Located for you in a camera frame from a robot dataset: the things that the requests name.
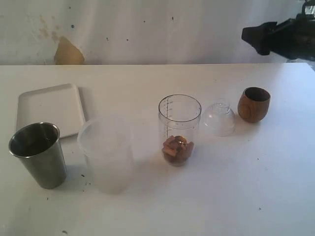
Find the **wooden cup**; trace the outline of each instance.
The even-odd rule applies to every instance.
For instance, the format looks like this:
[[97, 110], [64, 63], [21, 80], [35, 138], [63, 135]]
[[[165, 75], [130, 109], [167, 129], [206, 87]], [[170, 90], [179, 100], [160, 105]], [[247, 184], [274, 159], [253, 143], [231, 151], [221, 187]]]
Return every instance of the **wooden cup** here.
[[240, 117], [251, 123], [262, 120], [269, 108], [270, 94], [257, 87], [246, 88], [237, 106]]

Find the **stainless steel cup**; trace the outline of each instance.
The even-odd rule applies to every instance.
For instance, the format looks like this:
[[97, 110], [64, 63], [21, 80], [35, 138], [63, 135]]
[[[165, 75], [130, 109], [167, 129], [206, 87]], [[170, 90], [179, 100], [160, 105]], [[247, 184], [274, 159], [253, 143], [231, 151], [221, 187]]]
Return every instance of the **stainless steel cup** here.
[[19, 158], [42, 188], [55, 188], [66, 178], [59, 137], [54, 124], [40, 122], [20, 129], [9, 142], [10, 153]]

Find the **white tray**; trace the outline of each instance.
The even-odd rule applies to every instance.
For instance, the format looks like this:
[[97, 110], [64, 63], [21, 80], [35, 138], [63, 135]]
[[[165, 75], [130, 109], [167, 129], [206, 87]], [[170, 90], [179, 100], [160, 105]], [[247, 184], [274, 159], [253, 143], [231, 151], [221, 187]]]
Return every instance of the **white tray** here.
[[35, 122], [55, 124], [61, 138], [77, 134], [85, 122], [78, 87], [65, 84], [22, 93], [16, 130]]

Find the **white table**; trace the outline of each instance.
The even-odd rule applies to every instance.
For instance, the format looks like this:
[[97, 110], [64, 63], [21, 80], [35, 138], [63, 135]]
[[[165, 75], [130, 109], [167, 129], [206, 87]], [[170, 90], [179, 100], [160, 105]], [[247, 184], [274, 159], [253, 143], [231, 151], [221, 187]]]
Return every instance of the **white table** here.
[[[306, 64], [0, 66], [0, 79], [2, 236], [315, 235], [315, 73]], [[90, 185], [76, 136], [62, 140], [68, 177], [54, 190], [41, 189], [8, 153], [18, 95], [64, 83], [80, 88], [86, 119], [130, 118], [137, 172], [126, 192], [104, 195]], [[165, 163], [163, 97], [188, 94], [203, 109], [224, 97], [237, 114], [250, 86], [271, 94], [262, 122], [237, 116], [235, 133], [222, 138], [201, 130], [186, 166]]]

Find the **clear plastic dome lid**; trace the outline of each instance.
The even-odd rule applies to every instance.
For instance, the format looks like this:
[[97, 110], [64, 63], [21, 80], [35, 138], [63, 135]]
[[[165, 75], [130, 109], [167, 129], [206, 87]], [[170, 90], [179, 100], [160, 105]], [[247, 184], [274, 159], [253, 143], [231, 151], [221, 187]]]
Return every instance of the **clear plastic dome lid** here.
[[205, 110], [202, 123], [212, 135], [227, 136], [235, 129], [235, 115], [229, 103], [219, 99]]

